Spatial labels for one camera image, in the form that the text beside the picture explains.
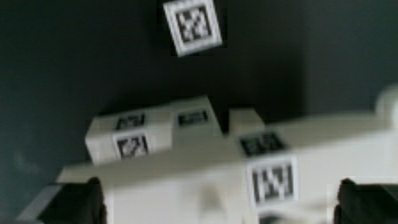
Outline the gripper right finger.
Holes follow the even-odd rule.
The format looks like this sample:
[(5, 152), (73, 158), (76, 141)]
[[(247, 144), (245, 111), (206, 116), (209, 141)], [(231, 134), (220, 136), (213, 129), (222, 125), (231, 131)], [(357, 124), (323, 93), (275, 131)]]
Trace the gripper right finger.
[(341, 180), (332, 224), (398, 224), (398, 184)]

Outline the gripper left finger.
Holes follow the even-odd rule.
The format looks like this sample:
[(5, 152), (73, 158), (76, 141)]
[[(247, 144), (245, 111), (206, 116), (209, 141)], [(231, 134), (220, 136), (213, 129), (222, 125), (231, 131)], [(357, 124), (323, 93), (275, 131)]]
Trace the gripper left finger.
[(16, 221), (21, 224), (106, 224), (106, 205), (101, 181), (90, 177), (81, 183), (49, 184)]

